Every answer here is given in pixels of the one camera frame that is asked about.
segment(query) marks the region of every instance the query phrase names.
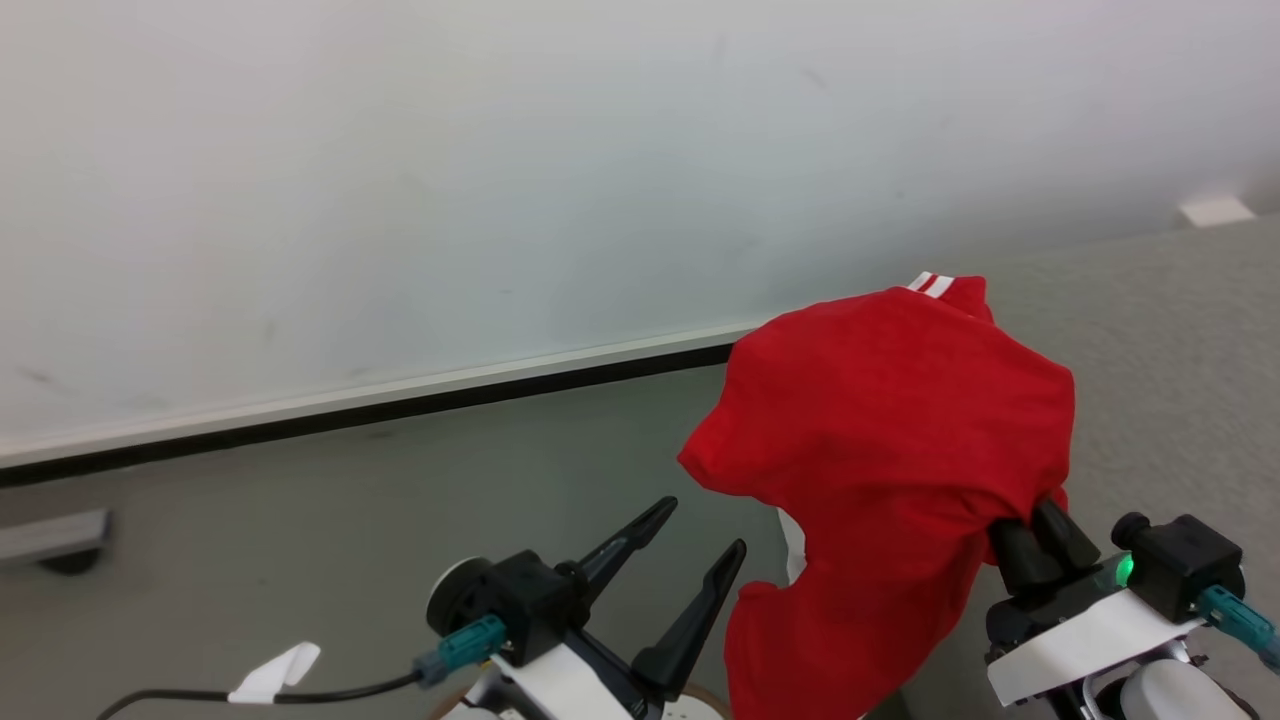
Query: black cable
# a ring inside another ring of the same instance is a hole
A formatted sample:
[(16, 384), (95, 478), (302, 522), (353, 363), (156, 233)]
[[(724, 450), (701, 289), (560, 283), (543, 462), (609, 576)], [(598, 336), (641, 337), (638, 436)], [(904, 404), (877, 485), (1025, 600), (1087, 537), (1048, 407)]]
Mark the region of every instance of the black cable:
[[(349, 691), (334, 691), (330, 693), (280, 693), (275, 696), (275, 705), (315, 705), (320, 702), (342, 702), (346, 700), (360, 700), (362, 697), (372, 697), (375, 694), (381, 694), (390, 691), (397, 691), (404, 685), (412, 685), (422, 678), (422, 673), (413, 670), (408, 675), (396, 678), (394, 680), (387, 680), (385, 683), (378, 683), (376, 685), (366, 685), (364, 688), (353, 688)], [(227, 696), (229, 693), (212, 692), (212, 691), (138, 691), (136, 693), (129, 693), (120, 700), (111, 703), (110, 707), (102, 711), (97, 716), (97, 720), (106, 720), (108, 717), (115, 715), (116, 712), (124, 710), (125, 707), (138, 702), (140, 700), (189, 700), (197, 702), (227, 702)]]
[(280, 693), (275, 696), (275, 703), (314, 705), (317, 702), (342, 702), (344, 700), (360, 700), (362, 697), (372, 697), (375, 694), (398, 691), (404, 685), (412, 685), (420, 679), (422, 679), (422, 673), (419, 670), (413, 670), (408, 675), (402, 675), (399, 678), (396, 678), (394, 680), (387, 680), (385, 683), (378, 683), (376, 685), (366, 685), (364, 688), (355, 688), (351, 691), (337, 691), (332, 693)]
[(200, 702), (227, 702), (227, 693), (212, 691), (138, 691), (129, 693), (104, 710), (97, 720), (106, 720), (140, 700), (192, 700)]

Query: white wall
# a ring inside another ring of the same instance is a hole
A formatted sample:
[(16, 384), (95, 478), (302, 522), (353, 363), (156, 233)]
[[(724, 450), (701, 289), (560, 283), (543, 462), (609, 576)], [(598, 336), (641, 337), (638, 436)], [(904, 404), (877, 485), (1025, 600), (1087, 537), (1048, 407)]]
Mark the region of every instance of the white wall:
[(1266, 0), (10, 3), (0, 455), (1270, 193), (1277, 37)]

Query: red shirt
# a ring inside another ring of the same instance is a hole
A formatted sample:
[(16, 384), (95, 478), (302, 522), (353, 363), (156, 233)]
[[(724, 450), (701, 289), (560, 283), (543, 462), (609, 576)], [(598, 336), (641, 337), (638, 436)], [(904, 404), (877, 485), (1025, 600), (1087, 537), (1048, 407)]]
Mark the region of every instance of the red shirt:
[(740, 720), (874, 708), (960, 618), (987, 525), (1061, 492), (1071, 373), (997, 328), (984, 296), (983, 278), (925, 273), (733, 347), (680, 462), (787, 511), (808, 556), (794, 585), (739, 596), (724, 660)]

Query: white stripe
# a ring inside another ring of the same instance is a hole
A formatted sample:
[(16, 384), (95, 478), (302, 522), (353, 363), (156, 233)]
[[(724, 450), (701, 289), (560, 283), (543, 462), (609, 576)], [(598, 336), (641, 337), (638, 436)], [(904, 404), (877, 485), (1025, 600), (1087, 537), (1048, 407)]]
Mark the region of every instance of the white stripe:
[(933, 273), (920, 273), (920, 277), (918, 277), (914, 281), (911, 281), (911, 284), (906, 286), (906, 290), (914, 290), (914, 291), (919, 292), (920, 288), (924, 287), (924, 283), (929, 282), (929, 278), (932, 278), (932, 277), (933, 277)]
[(942, 293), (951, 287), (952, 282), (955, 282), (955, 278), (938, 275), (938, 279), (933, 281), (933, 284), (929, 286), (929, 290), (924, 291), (924, 295), (928, 295), (929, 297), (942, 297)]

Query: black baseboard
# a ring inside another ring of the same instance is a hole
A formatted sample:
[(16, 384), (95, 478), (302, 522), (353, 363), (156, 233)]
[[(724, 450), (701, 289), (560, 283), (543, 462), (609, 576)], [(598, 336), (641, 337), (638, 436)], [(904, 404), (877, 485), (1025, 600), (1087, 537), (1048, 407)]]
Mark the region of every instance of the black baseboard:
[(408, 400), (394, 400), (378, 405), (352, 407), (349, 410), (320, 413), (291, 420), (276, 420), (273, 423), (233, 428), (229, 430), (218, 430), (160, 442), (119, 447), (115, 450), (104, 450), (101, 452), (59, 457), (56, 460), (31, 462), (28, 465), (0, 468), (0, 488), (87, 475), (90, 473), (115, 470), (118, 468), (128, 468), (131, 465), (141, 465), (143, 462), (170, 460), (184, 455), (196, 455), (214, 450), (228, 450), (242, 445), (270, 442), (273, 439), (284, 439), (356, 425), (367, 425), (370, 423), (383, 423), (385, 420), (397, 420), (399, 418), (410, 418), (413, 415), (426, 415), (429, 413), (442, 413), (444, 410), (457, 410), (458, 407), (470, 407), (472, 405), (502, 402), (504, 400), (544, 395), (548, 392), (558, 392), (576, 387), (628, 380), (632, 378), (643, 378), (645, 375), (657, 375), (675, 370), (685, 370), (689, 368), (719, 365), (728, 360), (728, 354), (732, 347), (732, 345), (717, 345), (700, 350), (672, 352), (669, 355), (644, 357), (640, 360), (626, 360), (623, 363), (598, 365), (595, 368), (585, 368), (581, 370), (568, 370), (564, 373), (556, 373), (552, 375), (541, 375), (522, 380), (508, 380), (467, 389), (442, 392), (438, 395), (411, 397)]

